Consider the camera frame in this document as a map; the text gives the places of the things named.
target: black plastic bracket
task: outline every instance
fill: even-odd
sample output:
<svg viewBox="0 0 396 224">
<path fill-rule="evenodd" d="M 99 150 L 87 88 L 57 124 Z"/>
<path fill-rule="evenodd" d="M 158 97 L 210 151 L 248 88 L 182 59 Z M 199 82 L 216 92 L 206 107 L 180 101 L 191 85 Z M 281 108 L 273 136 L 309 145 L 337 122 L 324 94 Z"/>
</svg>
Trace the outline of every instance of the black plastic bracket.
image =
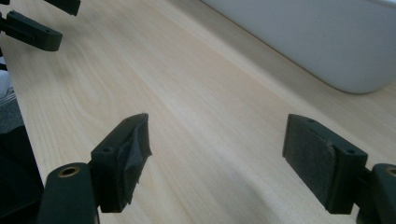
<svg viewBox="0 0 396 224">
<path fill-rule="evenodd" d="M 6 20 L 1 18 L 0 30 L 21 42 L 46 51 L 58 50 L 62 41 L 61 33 L 32 21 L 16 11 L 8 12 Z"/>
<path fill-rule="evenodd" d="M 44 1 L 74 16 L 77 16 L 79 5 L 81 4 L 81 1 L 79 0 L 44 0 Z"/>
<path fill-rule="evenodd" d="M 134 188 L 151 155 L 149 115 L 121 122 L 93 151 L 92 160 L 52 171 L 37 224 L 99 223 L 97 207 L 119 213 L 131 203 Z"/>
<path fill-rule="evenodd" d="M 1 5 L 9 5 L 9 0 L 0 0 Z"/>
<path fill-rule="evenodd" d="M 322 124 L 289 115 L 283 157 L 331 214 L 360 207 L 358 223 L 396 220 L 396 166 L 365 168 L 368 155 Z"/>
</svg>

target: clamp jaw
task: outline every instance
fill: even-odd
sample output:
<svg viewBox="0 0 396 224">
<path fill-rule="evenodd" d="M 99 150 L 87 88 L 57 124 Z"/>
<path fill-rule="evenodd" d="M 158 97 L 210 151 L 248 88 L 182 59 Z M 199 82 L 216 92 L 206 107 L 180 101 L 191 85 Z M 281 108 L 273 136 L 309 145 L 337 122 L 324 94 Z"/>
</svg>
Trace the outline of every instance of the clamp jaw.
<svg viewBox="0 0 396 224">
<path fill-rule="evenodd" d="M 309 118 L 289 115 L 283 157 L 331 214 L 359 208 L 357 223 L 396 220 L 396 166 L 365 168 L 368 155 Z"/>
<path fill-rule="evenodd" d="M 103 213 L 120 213 L 131 203 L 149 148 L 149 115 L 121 122 L 91 153 L 92 160 L 52 171 L 44 189 L 37 224 L 99 223 Z"/>
<path fill-rule="evenodd" d="M 45 0 L 57 8 L 77 16 L 79 0 Z M 9 0 L 0 0 L 0 4 L 9 5 Z M 14 37 L 23 43 L 45 51 L 56 51 L 61 46 L 62 34 L 33 21 L 21 13 L 10 11 L 3 19 L 0 13 L 0 32 Z"/>
</svg>

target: screw hole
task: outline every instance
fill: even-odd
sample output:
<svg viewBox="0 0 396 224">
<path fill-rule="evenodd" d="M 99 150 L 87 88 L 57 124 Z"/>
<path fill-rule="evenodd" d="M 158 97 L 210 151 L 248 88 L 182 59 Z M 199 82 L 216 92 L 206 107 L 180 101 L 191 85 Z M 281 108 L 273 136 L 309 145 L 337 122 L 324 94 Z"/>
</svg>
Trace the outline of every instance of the screw hole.
<svg viewBox="0 0 396 224">
<path fill-rule="evenodd" d="M 59 177 L 69 177 L 75 175 L 79 172 L 79 168 L 77 166 L 66 167 L 59 172 Z"/>
<path fill-rule="evenodd" d="M 387 172 L 388 172 L 388 174 L 393 175 L 394 177 L 396 177 L 396 168 L 388 167 L 387 168 Z"/>
</svg>

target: white object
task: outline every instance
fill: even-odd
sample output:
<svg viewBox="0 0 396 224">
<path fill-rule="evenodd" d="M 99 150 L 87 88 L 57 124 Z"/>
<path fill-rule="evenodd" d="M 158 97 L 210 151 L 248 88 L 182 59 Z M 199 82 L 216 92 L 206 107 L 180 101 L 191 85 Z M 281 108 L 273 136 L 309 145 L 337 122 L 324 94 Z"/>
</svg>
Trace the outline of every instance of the white object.
<svg viewBox="0 0 396 224">
<path fill-rule="evenodd" d="M 202 1 L 338 90 L 396 79 L 395 1 Z"/>
<path fill-rule="evenodd" d="M 9 79 L 8 72 L 0 70 L 0 99 L 7 95 L 10 85 L 11 80 Z"/>
</svg>

